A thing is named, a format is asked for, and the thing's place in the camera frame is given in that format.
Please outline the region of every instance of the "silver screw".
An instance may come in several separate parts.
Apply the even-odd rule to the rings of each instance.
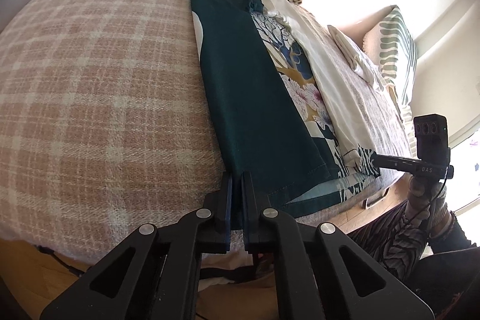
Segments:
[[[143,235],[149,235],[154,231],[154,228],[152,224],[143,224],[140,228],[138,228],[138,230]]]
[[[265,217],[268,217],[269,219],[274,219],[275,217],[278,216],[278,211],[276,209],[273,209],[273,208],[266,208],[263,211],[263,215]]]
[[[212,212],[208,209],[198,209],[197,210],[197,217],[201,219],[206,219],[207,217],[210,217],[212,215]]]
[[[330,235],[330,234],[332,234],[333,232],[335,232],[335,226],[334,226],[333,224],[330,224],[330,223],[323,223],[323,224],[320,226],[320,230],[321,230],[324,234]]]

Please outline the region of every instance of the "white towel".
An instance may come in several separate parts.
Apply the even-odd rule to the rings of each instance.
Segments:
[[[330,35],[345,56],[350,68],[365,80],[375,91],[383,91],[386,82],[380,74],[378,67],[370,58],[354,43],[346,34],[339,31],[335,26],[327,25]]]

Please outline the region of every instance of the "camera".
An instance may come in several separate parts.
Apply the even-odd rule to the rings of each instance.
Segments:
[[[438,114],[421,115],[413,119],[413,125],[420,160],[377,154],[373,157],[373,165],[437,181],[453,178],[454,168],[450,164],[447,119]]]

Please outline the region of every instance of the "window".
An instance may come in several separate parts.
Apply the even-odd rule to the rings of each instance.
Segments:
[[[466,237],[480,244],[480,130],[452,148],[454,177],[447,181],[448,209],[455,211]]]

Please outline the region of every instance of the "dark green fabric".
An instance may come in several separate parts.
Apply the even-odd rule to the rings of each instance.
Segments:
[[[226,169],[236,178],[250,171],[274,207],[334,179],[250,16],[261,1],[191,0],[191,9],[202,24],[200,67]]]
[[[292,202],[280,207],[280,210],[290,214],[293,218],[307,216],[309,214],[329,208],[342,202],[340,192],[325,194],[321,197],[305,199],[298,202]]]

